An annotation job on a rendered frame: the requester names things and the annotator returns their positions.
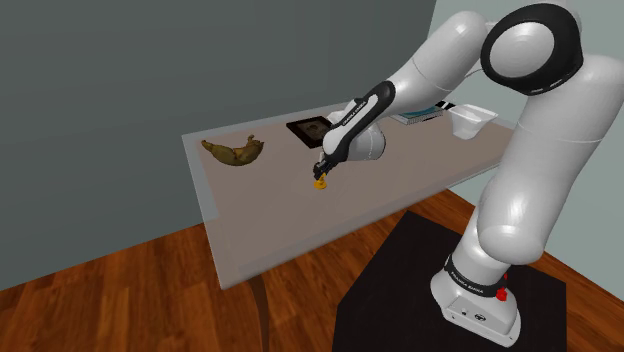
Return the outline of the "white plastic container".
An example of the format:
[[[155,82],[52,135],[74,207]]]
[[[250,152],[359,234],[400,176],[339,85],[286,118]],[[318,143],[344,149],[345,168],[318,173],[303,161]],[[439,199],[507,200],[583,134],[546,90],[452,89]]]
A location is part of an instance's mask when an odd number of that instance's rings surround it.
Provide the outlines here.
[[[456,105],[449,109],[452,120],[453,135],[470,140],[490,121],[498,117],[498,114],[471,104]]]

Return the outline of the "black robot stand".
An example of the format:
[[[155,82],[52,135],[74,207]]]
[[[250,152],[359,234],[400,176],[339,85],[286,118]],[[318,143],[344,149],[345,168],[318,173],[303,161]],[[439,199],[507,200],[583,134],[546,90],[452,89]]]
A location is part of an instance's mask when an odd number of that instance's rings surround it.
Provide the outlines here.
[[[521,317],[511,347],[443,317],[430,281],[459,240],[406,213],[340,301],[332,352],[567,352],[566,285],[529,266],[508,271]]]

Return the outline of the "black framed picture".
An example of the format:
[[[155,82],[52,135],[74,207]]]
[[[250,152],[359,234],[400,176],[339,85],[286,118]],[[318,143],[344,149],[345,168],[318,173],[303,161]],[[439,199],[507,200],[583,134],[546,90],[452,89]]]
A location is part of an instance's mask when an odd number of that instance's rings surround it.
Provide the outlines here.
[[[322,146],[323,138],[331,126],[332,123],[323,116],[315,116],[286,124],[286,127],[310,149]]]

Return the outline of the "brown animal figure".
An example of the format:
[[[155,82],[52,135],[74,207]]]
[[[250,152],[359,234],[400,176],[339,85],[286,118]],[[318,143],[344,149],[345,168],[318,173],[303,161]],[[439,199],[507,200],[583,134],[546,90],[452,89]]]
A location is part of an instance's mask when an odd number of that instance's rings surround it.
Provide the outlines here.
[[[245,146],[230,148],[224,145],[213,144],[206,140],[201,141],[204,149],[209,151],[219,162],[229,166],[244,166],[254,162],[261,154],[264,143],[254,135],[247,137]]]

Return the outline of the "blue book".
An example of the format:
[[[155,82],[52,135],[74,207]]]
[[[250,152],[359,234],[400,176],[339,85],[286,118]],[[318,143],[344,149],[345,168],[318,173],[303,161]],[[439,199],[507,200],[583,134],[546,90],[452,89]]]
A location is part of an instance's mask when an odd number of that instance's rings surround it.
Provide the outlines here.
[[[392,115],[392,118],[404,125],[411,125],[439,117],[443,112],[443,109],[433,106],[426,110]]]

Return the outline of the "grey table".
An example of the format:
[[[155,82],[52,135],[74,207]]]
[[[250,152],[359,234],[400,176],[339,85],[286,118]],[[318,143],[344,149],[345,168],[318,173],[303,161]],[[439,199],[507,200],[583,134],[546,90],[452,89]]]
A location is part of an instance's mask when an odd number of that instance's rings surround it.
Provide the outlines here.
[[[334,104],[183,136],[219,284],[247,283],[258,309],[260,346],[269,352],[268,302],[262,273],[494,168],[513,123],[495,118],[470,140],[453,135],[448,114],[403,125],[380,121],[386,146],[374,161],[347,161],[314,187],[310,149],[286,124],[327,116]],[[254,135],[259,157],[229,166],[203,148],[202,140],[230,148]]]

